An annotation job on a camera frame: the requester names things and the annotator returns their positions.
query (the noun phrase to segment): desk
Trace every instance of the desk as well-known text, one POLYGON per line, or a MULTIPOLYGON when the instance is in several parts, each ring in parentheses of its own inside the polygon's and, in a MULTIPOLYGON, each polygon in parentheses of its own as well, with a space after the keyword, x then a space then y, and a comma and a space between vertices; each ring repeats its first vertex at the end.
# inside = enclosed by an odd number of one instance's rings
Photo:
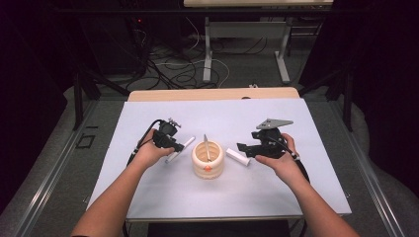
POLYGON ((133 92, 121 113, 89 205, 125 168, 130 152, 152 121, 168 118, 182 125, 175 135, 178 142, 192 135, 197 139, 171 163, 162 158, 146 171, 128 221, 301 217, 291 190, 270 168, 254 160, 246 167, 226 157, 223 173, 214 180, 202 180, 193 171, 191 151, 204 134, 225 150, 237 150, 236 142, 257 143, 250 132, 266 118, 294 121, 281 131, 293 135, 311 183, 337 213, 351 213, 305 101, 292 88, 133 92), (239 100, 243 97, 252 99, 239 100))
MULTIPOLYGON (((185 7, 291 7, 331 5, 333 0, 184 0, 185 7)), ((278 68, 283 83, 291 82, 284 54, 290 37, 293 18, 284 22, 210 22, 206 17, 206 59, 204 69, 204 82, 210 81, 212 51, 210 50, 211 38, 270 38, 281 39, 280 50, 275 51, 278 68)))

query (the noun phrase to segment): gray floor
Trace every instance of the gray floor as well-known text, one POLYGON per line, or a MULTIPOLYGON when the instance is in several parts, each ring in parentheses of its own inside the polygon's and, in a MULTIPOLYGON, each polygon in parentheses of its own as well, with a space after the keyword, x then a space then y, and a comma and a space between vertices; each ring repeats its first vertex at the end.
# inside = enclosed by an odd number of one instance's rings
MULTIPOLYGON (((213 47, 220 52, 244 52, 257 41, 257 39, 221 40, 216 42, 213 47)), ((300 88, 297 83, 299 73, 309 55, 312 44, 313 38, 293 40, 292 55, 286 58, 292 78, 292 82, 288 86, 300 88)), ((273 54, 277 46, 276 42, 269 40, 266 47, 263 45, 264 41, 262 40, 252 49, 252 51, 258 51, 264 48, 258 54, 226 55, 216 53, 213 58, 219 61, 213 63, 213 69, 219 75, 218 85, 225 79, 222 88, 242 88, 248 87, 250 84, 257 84, 259 87, 284 86, 273 54)), ((188 53, 199 55, 194 50, 190 50, 188 53)), ((165 60, 155 61, 156 63, 165 62, 165 60)), ((172 59, 170 62, 180 63, 181 61, 172 59)), ((182 68, 173 71, 164 66, 159 66, 159 68, 167 75, 177 75, 189 69, 182 68)), ((201 75, 202 68, 198 68, 196 76, 198 86, 204 85, 201 82, 201 75)), ((113 77, 112 80, 123 83, 124 77, 113 77)), ((154 82, 153 79, 141 79, 132 83, 128 88, 130 90, 145 89, 153 85, 154 82)), ((100 88, 103 97, 99 102, 85 101, 86 111, 90 113, 86 115, 86 122, 83 123, 82 128, 76 132, 72 132, 74 123, 72 90, 67 91, 66 97, 69 99, 67 110, 62 115, 28 178, 0 216, 1 236, 62 236, 69 234, 86 207, 86 198, 93 190, 102 165, 101 161, 105 156, 107 145, 112 138, 112 131, 117 124, 119 112, 126 99, 107 87, 100 86, 100 88), (95 135, 90 149, 71 146, 73 141, 78 141, 83 135, 95 135), (67 159, 64 163, 59 163, 58 157, 67 159), (52 168, 57 164, 61 169, 59 172, 53 172, 52 168), (49 184, 45 181, 45 177, 51 177, 53 182, 49 184), (43 194, 42 190, 50 190, 50 193, 43 194), (36 199, 38 195, 42 195, 45 199, 36 199)), ((156 89, 166 88, 164 84, 159 84, 156 89)), ((364 156, 368 154, 369 149, 368 128, 363 114, 354 107, 354 132, 348 134, 337 118, 339 113, 336 113, 336 110, 339 111, 341 103, 326 102, 323 96, 325 89, 319 88, 306 95, 305 98, 338 178, 344 190, 350 195, 348 202, 354 213, 346 216, 345 219, 363 236, 403 236, 398 230, 391 231, 392 226, 401 226, 405 236, 414 236, 415 233, 419 233, 416 226, 416 223, 419 223, 418 198, 373 164, 375 170, 372 173, 373 177, 377 175, 379 187, 385 194, 385 200, 388 200, 388 203, 385 203, 384 213, 380 208, 377 208, 382 202, 380 199, 373 198, 374 191, 366 185, 368 177, 361 175, 362 168, 356 159, 359 156, 357 149, 364 156), (351 143, 351 137, 356 140, 355 147, 351 143), (394 215, 395 220, 398 221, 395 224, 390 223, 390 227, 383 221, 388 214, 390 219, 394 215)), ((131 236, 145 236, 146 229, 146 224, 134 224, 131 227, 131 236)), ((298 228, 293 232, 293 236, 297 234, 298 228)))

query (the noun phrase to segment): dark background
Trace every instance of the dark background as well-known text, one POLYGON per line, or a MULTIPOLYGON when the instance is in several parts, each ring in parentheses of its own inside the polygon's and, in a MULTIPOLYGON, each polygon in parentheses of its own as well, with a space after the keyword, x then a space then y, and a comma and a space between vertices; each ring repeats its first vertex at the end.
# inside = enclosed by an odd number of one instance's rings
MULTIPOLYGON (((101 2, 115 4, 111 0, 101 2)), ((176 4, 165 2, 168 8, 178 7, 176 1, 176 4)), ((336 0, 333 7, 362 9, 372 2, 336 0)), ((49 3, 62 8, 82 4, 80 1, 49 3)), ((83 4, 92 7, 98 3, 86 1, 83 4)), ((57 21, 47 13, 47 4, 42 0, 2 1, 0 4, 3 124, 0 209, 3 211, 25 180, 65 109, 66 100, 62 93, 72 86, 76 71, 74 57, 82 58, 89 68, 103 74, 131 73, 137 69, 137 60, 115 49, 113 40, 128 49, 132 46, 126 24, 121 19, 79 22, 64 18, 57 21), (62 35, 57 33, 56 26, 65 28, 64 37, 75 46, 73 57, 69 57, 68 47, 63 43, 62 35)), ((366 45, 357 51, 354 102, 365 113, 369 126, 369 155, 377 165, 419 196, 419 172, 416 172, 419 162, 414 150, 419 144, 416 118, 419 114, 419 51, 414 26, 417 19, 414 9, 418 8, 405 6, 398 1, 386 1, 378 24, 368 35, 362 33, 368 17, 326 19, 300 84, 310 85, 339 68, 348 60, 356 39, 365 39, 366 45)), ((163 34, 159 36, 162 40, 179 48, 180 37, 188 30, 183 29, 182 20, 172 20, 170 22, 175 26, 170 27, 172 32, 164 30, 153 34, 163 34)))

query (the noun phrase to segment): black cable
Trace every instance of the black cable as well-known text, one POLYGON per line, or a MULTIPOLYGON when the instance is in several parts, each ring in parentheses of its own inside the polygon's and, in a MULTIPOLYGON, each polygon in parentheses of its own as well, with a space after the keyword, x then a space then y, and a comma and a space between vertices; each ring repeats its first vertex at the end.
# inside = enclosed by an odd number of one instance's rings
POLYGON ((139 139, 138 143, 136 144, 135 149, 132 151, 132 153, 129 156, 128 162, 126 163, 126 165, 129 165, 129 163, 131 163, 133 157, 135 157, 136 153, 138 152, 139 148, 142 146, 142 141, 144 140, 145 136, 148 134, 148 132, 151 130, 151 128, 154 127, 154 125, 158 122, 162 122, 164 120, 162 119, 158 119, 156 121, 154 121, 151 126, 148 128, 148 130, 145 132, 145 134, 141 137, 141 139, 139 139))

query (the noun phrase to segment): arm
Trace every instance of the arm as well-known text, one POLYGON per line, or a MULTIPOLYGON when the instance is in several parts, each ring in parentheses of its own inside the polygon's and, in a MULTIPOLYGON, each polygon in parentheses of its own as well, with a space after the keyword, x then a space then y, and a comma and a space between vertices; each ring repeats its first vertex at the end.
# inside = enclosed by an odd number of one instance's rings
MULTIPOLYGON (((296 153, 293 138, 283 133, 289 149, 296 153)), ((317 193, 305 179, 290 153, 280 159, 256 156, 256 160, 271 167, 293 191, 313 236, 359 236, 317 193)))
POLYGON ((92 203, 74 227, 71 236, 119 236, 139 180, 147 168, 169 155, 173 148, 157 148, 152 141, 153 129, 132 162, 92 203))

